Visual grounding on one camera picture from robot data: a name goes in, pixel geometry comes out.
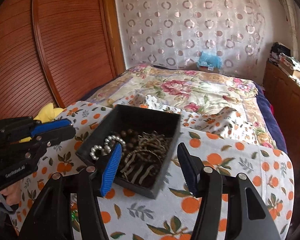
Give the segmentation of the left human hand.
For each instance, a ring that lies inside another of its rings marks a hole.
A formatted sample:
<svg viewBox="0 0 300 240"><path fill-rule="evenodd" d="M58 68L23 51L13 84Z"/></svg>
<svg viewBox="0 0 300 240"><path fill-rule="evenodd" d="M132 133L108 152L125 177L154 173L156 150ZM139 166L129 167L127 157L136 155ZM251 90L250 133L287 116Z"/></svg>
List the left human hand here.
<svg viewBox="0 0 300 240"><path fill-rule="evenodd" d="M6 197L7 205L11 206L11 205L19 204L19 202L21 201L20 184L21 182L18 181L0 191L0 194Z"/></svg>

